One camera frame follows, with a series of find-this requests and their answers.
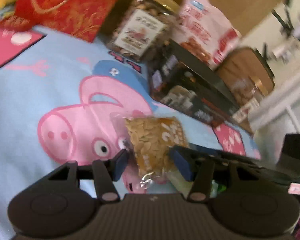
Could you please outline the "red gift bag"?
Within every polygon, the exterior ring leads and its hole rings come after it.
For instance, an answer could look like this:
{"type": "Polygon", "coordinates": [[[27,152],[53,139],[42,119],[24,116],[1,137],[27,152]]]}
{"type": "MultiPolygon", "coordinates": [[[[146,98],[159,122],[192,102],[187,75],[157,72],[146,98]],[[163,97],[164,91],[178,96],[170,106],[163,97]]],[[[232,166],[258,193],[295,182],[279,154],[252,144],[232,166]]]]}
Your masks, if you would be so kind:
{"type": "Polygon", "coordinates": [[[27,31],[43,25],[93,42],[116,1],[17,0],[13,15],[0,20],[0,28],[27,31]]]}

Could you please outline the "pecan jar gold lid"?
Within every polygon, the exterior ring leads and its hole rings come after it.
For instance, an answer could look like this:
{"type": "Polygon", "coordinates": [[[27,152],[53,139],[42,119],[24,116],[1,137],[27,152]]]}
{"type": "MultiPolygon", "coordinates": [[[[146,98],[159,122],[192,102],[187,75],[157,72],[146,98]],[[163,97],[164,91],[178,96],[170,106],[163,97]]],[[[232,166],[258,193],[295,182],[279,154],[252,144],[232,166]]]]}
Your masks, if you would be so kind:
{"type": "Polygon", "coordinates": [[[235,124],[253,134],[248,115],[274,89],[274,74],[260,52],[241,47],[231,52],[219,65],[216,74],[223,80],[239,105],[232,115],[235,124]]]}

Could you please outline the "black cardboard box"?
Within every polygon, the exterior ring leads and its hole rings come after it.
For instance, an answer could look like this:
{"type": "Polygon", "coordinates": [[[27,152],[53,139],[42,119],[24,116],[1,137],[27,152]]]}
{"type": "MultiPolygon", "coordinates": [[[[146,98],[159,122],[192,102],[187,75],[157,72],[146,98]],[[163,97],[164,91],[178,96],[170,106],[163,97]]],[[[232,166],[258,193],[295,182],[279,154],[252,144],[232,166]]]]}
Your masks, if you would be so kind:
{"type": "Polygon", "coordinates": [[[233,94],[205,63],[169,40],[147,63],[153,100],[217,127],[239,110],[233,94]]]}

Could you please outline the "pink snack bag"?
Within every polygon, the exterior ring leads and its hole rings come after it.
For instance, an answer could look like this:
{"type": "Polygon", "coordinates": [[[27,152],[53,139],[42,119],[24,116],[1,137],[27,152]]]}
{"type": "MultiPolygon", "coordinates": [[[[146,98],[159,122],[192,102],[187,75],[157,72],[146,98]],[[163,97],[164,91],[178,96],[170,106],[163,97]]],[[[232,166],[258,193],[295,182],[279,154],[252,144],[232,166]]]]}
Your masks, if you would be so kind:
{"type": "Polygon", "coordinates": [[[241,38],[226,16],[209,0],[183,0],[172,40],[214,70],[241,38]]]}

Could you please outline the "blue cartoon pig sheet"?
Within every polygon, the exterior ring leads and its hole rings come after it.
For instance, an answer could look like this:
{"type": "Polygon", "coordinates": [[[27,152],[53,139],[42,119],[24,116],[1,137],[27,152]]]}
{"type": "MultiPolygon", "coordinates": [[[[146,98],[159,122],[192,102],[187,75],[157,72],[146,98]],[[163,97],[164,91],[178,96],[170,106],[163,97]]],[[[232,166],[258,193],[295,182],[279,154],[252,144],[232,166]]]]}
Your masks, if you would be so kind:
{"type": "Polygon", "coordinates": [[[142,95],[135,105],[147,102],[151,113],[176,117],[190,143],[246,154],[258,159],[253,139],[241,128],[223,124],[213,129],[151,99],[147,70],[115,60],[103,42],[88,43],[72,36],[36,27],[43,39],[0,68],[0,239],[11,239],[8,220],[10,200],[64,162],[89,164],[89,139],[94,129],[105,131],[99,109],[86,113],[81,98],[116,103],[127,100],[125,92],[113,96],[98,92],[97,77],[106,87],[121,81],[142,95]]]}

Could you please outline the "clear packet of seeds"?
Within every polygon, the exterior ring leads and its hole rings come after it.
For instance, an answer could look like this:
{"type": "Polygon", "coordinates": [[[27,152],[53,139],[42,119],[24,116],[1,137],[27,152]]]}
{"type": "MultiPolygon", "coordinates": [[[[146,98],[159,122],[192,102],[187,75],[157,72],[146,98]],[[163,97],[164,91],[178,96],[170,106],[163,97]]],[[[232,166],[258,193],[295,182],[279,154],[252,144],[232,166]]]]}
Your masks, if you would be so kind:
{"type": "Polygon", "coordinates": [[[123,181],[130,193],[146,193],[153,184],[164,184],[167,174],[175,170],[168,156],[173,146],[188,148],[183,127],[176,117],[155,117],[142,114],[111,117],[118,143],[128,153],[129,161],[123,181]]]}

